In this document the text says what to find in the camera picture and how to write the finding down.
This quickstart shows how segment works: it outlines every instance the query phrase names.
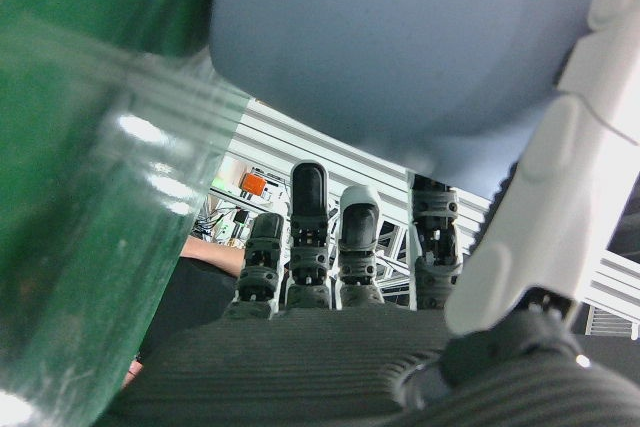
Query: black plastic part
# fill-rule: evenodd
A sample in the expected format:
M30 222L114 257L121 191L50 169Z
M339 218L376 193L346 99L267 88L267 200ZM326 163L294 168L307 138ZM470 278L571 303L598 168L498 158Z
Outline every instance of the black plastic part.
M278 262L283 227L284 219L278 214L260 214L256 218L246 244L244 267L236 283L237 298L227 307L225 318L272 315L270 301L280 284Z
M413 265L416 307L443 309L461 270L453 227L458 217L457 194L421 175L415 176L411 194L413 224L423 252Z
M225 310L226 319L268 319L271 316L271 306L266 302L233 301Z
M560 319L516 310L491 330L452 339L440 359L440 370L448 384L457 386L502 363L542 351L573 360L581 353Z
M291 173L291 260L294 285L287 290L287 308L331 307L325 285L329 270L327 174L315 162L294 167Z
M315 162L301 163L291 173L293 214L304 217L327 215L327 174Z
M340 251L373 251L376 247L378 218L375 206L354 204L348 206L342 215L342 238Z
M247 218L249 218L249 211L239 210L238 212L236 212L236 215L234 215L233 221L239 224L244 224L247 222Z
M340 289L340 300L343 307L364 307L366 305L383 304L384 299L377 285L348 285Z
M238 279L240 300L264 302L273 299L278 288L278 273L265 266L245 268Z
M280 239L283 228L284 219L281 215L271 213L260 214L253 222L249 241L259 238Z
M287 290L287 309L328 309L331 307L331 291L325 284L291 285Z
M414 269L418 310L443 309L458 278L458 266L435 265L433 254L427 252L416 259Z

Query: light blue object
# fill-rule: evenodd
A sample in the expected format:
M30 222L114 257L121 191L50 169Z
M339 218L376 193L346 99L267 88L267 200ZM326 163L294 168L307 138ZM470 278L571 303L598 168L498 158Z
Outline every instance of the light blue object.
M517 160L590 0L214 0L228 80L374 155L485 197Z

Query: white plastic part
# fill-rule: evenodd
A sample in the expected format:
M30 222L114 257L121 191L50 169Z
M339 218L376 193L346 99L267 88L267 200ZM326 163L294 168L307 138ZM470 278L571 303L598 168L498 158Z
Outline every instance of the white plastic part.
M382 228L382 223L383 223L382 215L380 215L380 206L382 205L382 200L380 199L380 195L378 194L378 191L373 187L370 187L367 185L352 185L350 187L347 187L342 193L342 196L340 197L340 219L343 218L344 211L346 210L346 208L349 207L350 205L355 205L355 204L369 204L375 207L376 214L377 214L377 224L376 224L376 240L377 240L378 235L380 234L380 229ZM339 241L339 240L342 240L342 224L338 226L338 232L340 232L339 239L338 239ZM337 256L337 263L339 265L340 264L339 249L336 253L336 256ZM343 285L344 285L343 282L338 277L335 285L335 300L336 300L337 310L342 309L342 297L340 295L340 290L342 290Z
M582 39L445 315L494 326L533 287L582 298L640 170L640 2L594 0Z

